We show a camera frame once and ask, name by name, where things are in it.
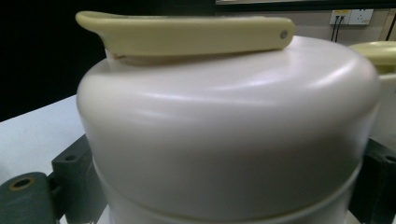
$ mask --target cream plastic handle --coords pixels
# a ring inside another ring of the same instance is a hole
[[[135,17],[81,11],[76,20],[117,55],[180,56],[283,49],[289,19],[265,17]]]
[[[379,73],[396,72],[396,41],[377,41],[350,47],[368,58]]]

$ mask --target dark background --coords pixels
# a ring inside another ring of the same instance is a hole
[[[395,0],[312,1],[216,6],[215,0],[6,1],[0,7],[0,121],[76,94],[82,76],[105,58],[99,37],[75,15],[215,15],[216,11],[396,7]]]

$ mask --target electrical outlet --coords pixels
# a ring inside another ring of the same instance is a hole
[[[337,16],[338,16],[337,24],[339,24],[341,17],[344,17],[343,20],[341,21],[341,24],[348,24],[349,17],[350,17],[350,11],[351,10],[349,10],[349,9],[333,10],[332,16],[330,17],[330,24],[335,24],[335,20],[336,20]]]
[[[349,25],[368,25],[373,9],[353,9],[350,13]]]

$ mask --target wall socket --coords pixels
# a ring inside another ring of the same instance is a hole
[[[330,24],[335,24],[336,17],[338,16],[338,21],[337,24],[339,24],[341,17],[344,17],[343,20],[341,21],[341,24],[349,24],[349,17],[351,14],[350,9],[339,9],[339,10],[333,10],[332,11],[332,16],[330,17]]]
[[[349,25],[368,25],[373,9],[353,9],[350,13]]]

